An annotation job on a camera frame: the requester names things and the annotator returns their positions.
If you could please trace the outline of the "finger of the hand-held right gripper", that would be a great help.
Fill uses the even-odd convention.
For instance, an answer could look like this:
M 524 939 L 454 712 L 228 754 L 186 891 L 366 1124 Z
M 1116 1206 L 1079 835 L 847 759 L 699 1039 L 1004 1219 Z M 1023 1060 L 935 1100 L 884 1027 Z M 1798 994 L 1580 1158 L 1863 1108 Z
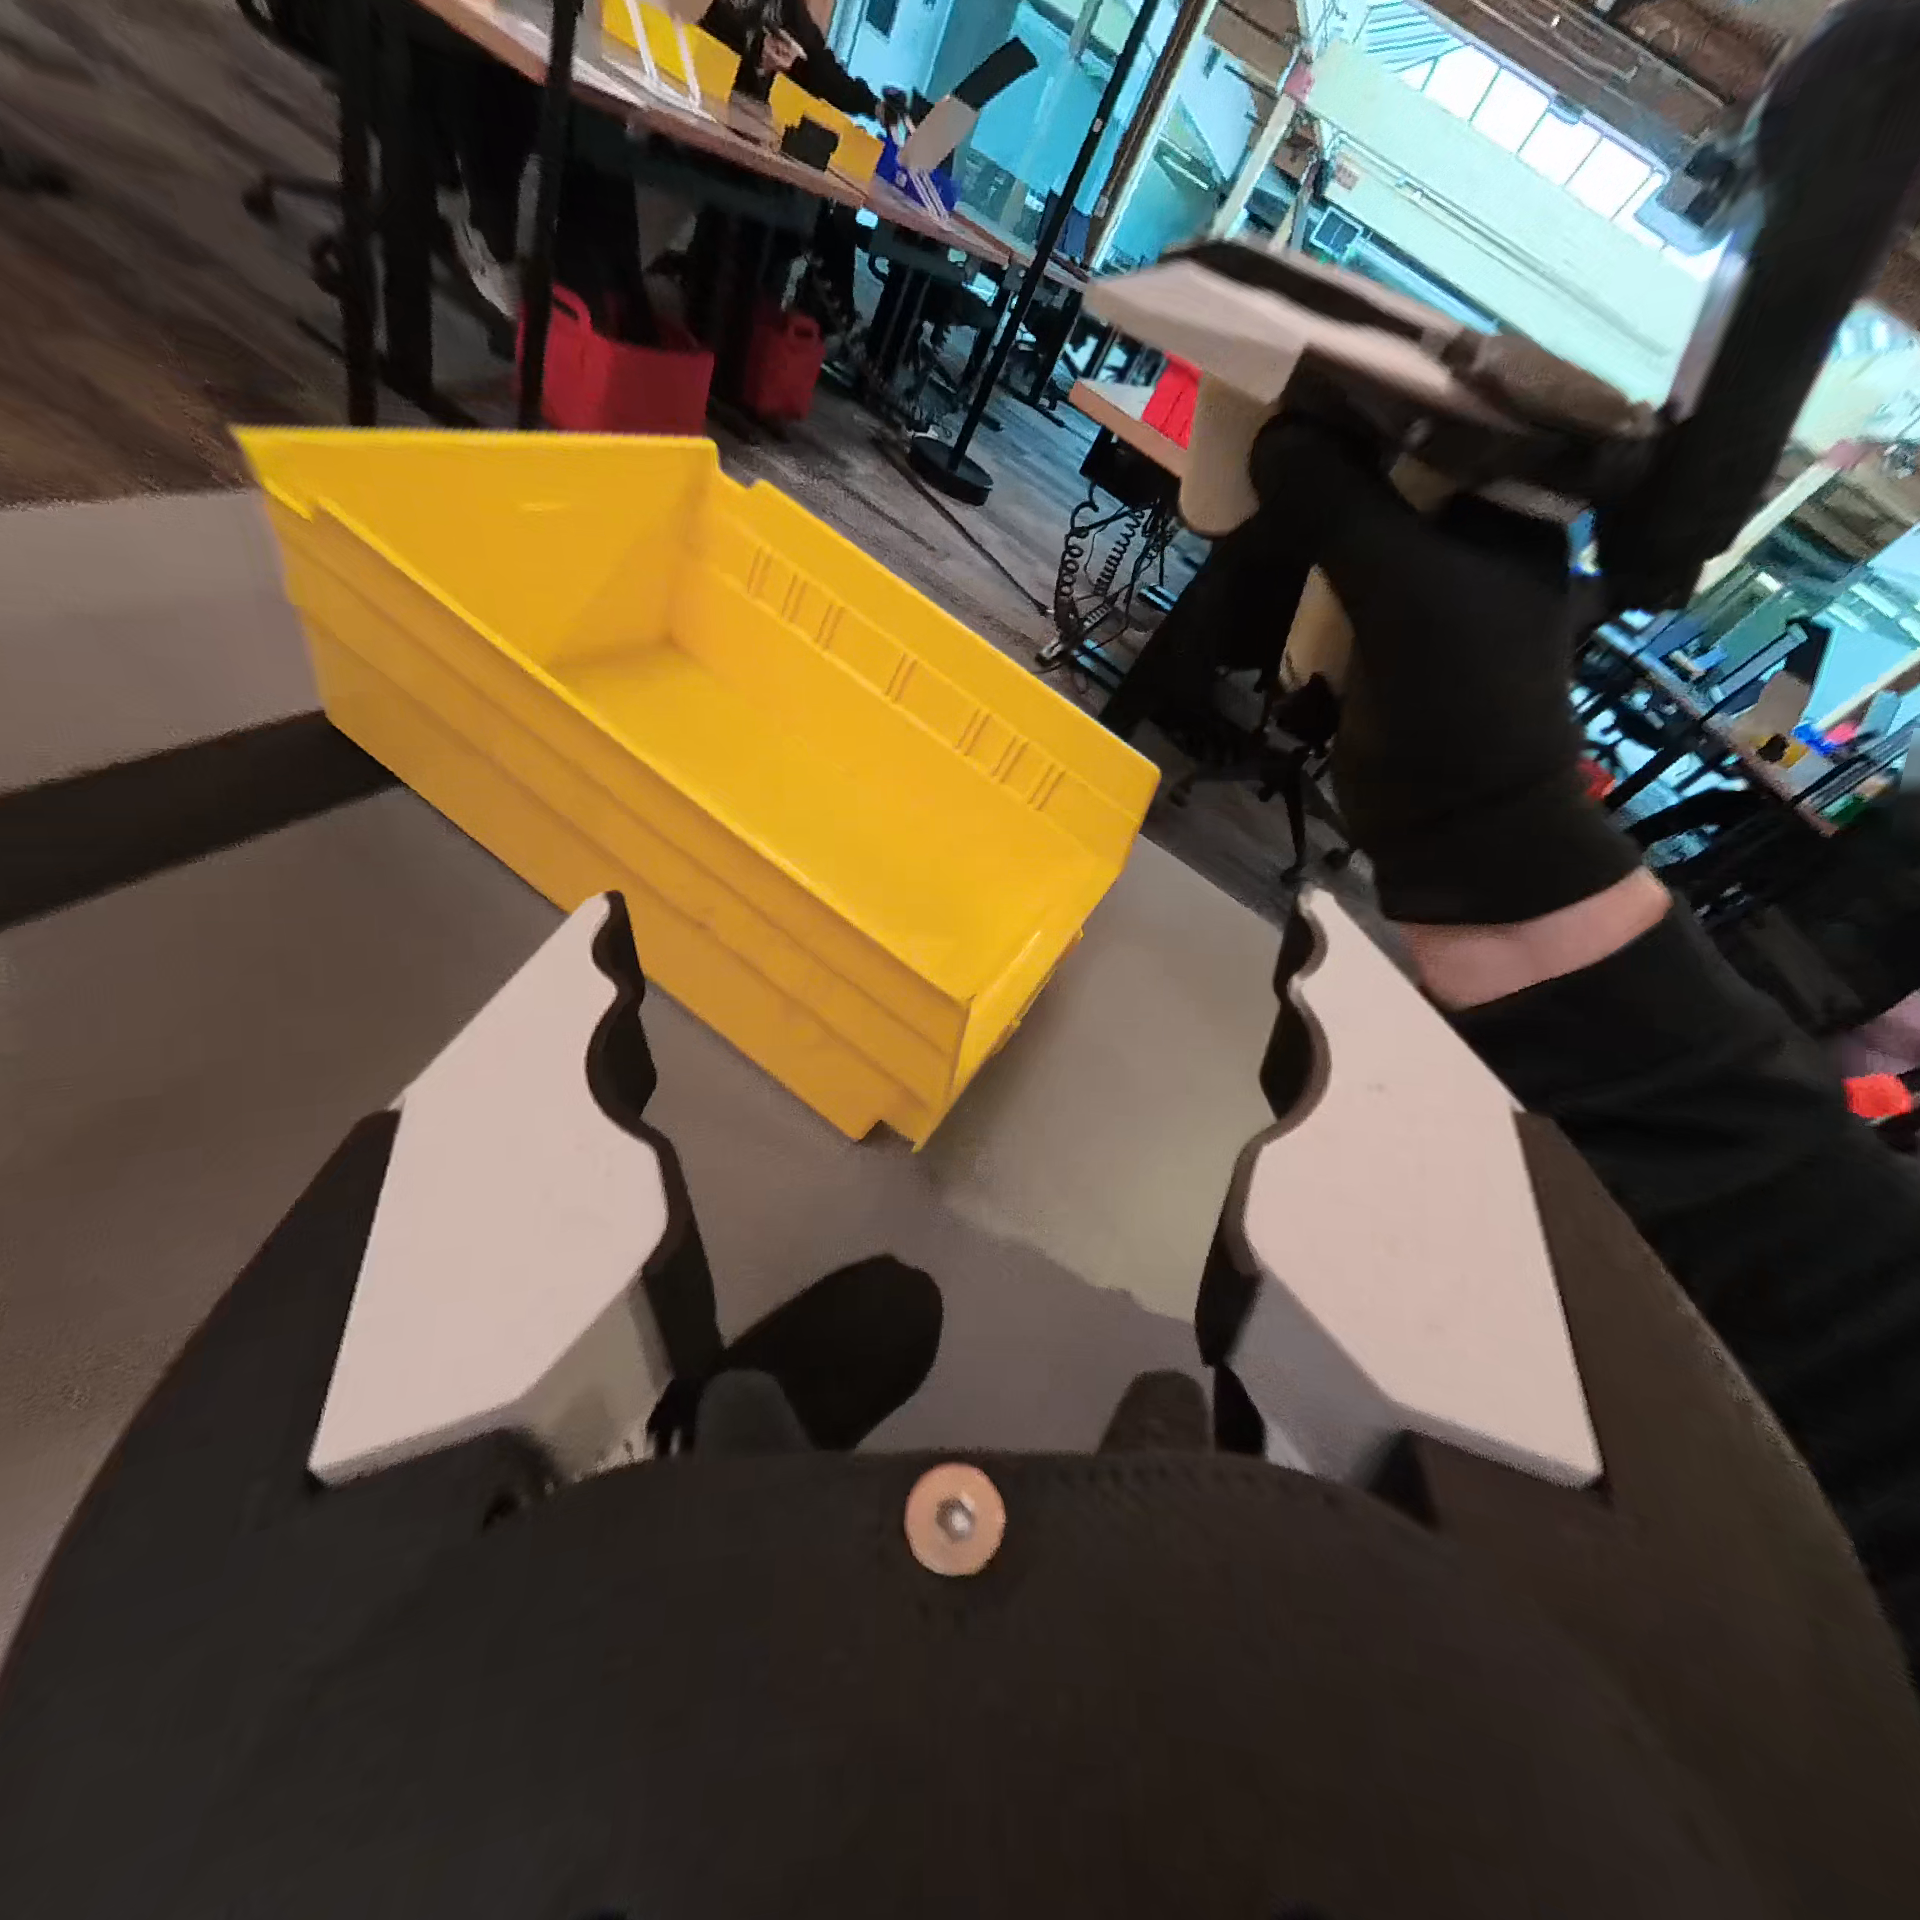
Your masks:
M 1306 321 L 1360 327 L 1420 346 L 1443 364 L 1468 356 L 1468 327 L 1450 313 L 1303 251 L 1202 241 L 1172 249 L 1168 265 L 1260 295 L 1294 329 Z
M 1258 512 L 1253 449 L 1303 359 L 1309 315 L 1207 267 L 1094 279 L 1087 308 L 1197 372 L 1180 512 L 1199 537 L 1242 528 Z

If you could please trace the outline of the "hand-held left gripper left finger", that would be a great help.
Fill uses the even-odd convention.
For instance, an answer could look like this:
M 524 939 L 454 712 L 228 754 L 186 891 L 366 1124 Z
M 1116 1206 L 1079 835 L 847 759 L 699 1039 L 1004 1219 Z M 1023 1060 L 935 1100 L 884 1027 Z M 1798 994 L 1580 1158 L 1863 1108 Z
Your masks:
M 724 1340 L 642 1000 L 628 905 L 595 896 L 392 1102 L 318 1481 L 482 1436 L 558 1481 L 676 1447 Z

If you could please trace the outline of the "person's right hand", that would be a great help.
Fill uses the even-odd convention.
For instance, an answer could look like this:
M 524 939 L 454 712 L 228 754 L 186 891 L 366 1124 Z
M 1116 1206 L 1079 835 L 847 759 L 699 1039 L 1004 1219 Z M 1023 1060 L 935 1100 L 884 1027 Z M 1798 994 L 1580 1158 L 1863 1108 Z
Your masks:
M 1476 495 L 1414 507 L 1306 416 L 1271 418 L 1251 476 L 1350 625 L 1332 783 L 1383 918 L 1516 929 L 1642 873 L 1578 770 L 1566 528 Z

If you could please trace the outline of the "red tote bag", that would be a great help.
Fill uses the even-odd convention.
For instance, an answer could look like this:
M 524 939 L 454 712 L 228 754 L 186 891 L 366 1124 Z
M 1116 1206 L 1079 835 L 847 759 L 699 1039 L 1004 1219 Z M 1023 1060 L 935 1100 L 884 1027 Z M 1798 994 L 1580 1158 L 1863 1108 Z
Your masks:
M 654 346 L 610 339 L 556 286 L 543 336 L 540 423 L 595 436 L 703 440 L 712 352 L 680 324 Z

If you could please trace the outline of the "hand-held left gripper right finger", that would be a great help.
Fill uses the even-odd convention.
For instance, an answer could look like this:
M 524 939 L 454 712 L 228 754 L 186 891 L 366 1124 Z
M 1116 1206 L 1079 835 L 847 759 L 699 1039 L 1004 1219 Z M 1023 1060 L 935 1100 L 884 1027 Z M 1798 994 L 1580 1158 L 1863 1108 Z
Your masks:
M 1603 1467 L 1519 1108 L 1326 891 L 1282 932 L 1192 1310 L 1232 1449 L 1370 1483 L 1426 1439 L 1546 1483 Z

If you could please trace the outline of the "red canister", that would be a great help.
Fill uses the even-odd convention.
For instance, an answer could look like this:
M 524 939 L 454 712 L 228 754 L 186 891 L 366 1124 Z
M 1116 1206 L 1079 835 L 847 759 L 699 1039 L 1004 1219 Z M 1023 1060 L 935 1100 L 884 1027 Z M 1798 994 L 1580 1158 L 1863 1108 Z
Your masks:
M 760 303 L 743 359 L 738 401 L 759 423 L 797 425 L 810 416 L 822 364 L 820 322 L 796 306 Z

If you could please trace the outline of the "yellow plastic bin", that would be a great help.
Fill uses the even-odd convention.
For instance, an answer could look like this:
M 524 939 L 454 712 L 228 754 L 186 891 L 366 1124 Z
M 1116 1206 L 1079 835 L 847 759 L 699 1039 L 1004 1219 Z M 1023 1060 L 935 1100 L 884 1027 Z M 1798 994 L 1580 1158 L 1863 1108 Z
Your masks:
M 327 721 L 837 1131 L 923 1147 L 1160 775 L 707 440 L 232 432 Z

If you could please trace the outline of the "black floor lamp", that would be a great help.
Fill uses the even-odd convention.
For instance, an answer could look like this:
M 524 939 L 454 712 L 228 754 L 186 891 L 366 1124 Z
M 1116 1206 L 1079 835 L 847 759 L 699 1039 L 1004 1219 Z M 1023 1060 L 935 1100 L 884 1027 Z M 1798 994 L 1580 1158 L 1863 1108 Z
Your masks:
M 966 507 L 979 507 L 992 496 L 992 474 L 972 458 L 972 443 L 992 407 L 994 388 L 998 386 L 1000 372 L 1006 371 L 1006 364 L 1012 356 L 1012 350 L 1016 347 L 1019 329 L 1032 303 L 1037 300 L 1043 281 L 1059 254 L 1067 218 L 1074 214 L 1080 186 L 1087 179 L 1093 161 L 1096 158 L 1108 126 L 1118 115 L 1123 92 L 1127 89 L 1127 82 L 1133 75 L 1140 51 L 1144 49 L 1144 40 L 1149 35 L 1149 25 L 1154 24 L 1158 11 L 1160 2 L 1135 4 L 1135 16 L 1114 62 L 1107 88 L 1096 99 L 1096 108 L 1087 121 L 1087 134 L 1083 135 L 1076 156 L 1071 158 L 1071 168 L 1061 191 L 1053 195 L 1052 207 L 1043 216 L 1037 242 L 1023 267 L 1019 286 L 1008 303 L 1000 303 L 1004 315 L 992 336 L 990 356 L 983 364 L 983 371 L 972 383 L 963 423 L 958 425 L 951 440 L 938 432 L 925 432 L 916 435 L 906 449 L 906 464 L 910 476 L 920 481 L 938 496 L 958 502 Z

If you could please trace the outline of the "person's right forearm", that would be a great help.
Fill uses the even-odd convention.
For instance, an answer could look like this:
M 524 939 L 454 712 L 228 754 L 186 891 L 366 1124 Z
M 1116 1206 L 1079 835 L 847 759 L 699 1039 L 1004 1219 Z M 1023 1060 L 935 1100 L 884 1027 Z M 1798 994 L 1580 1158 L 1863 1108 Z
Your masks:
M 1402 923 L 1426 994 L 1548 1119 L 1772 1409 L 1917 1654 L 1915 1161 L 1670 895 Z

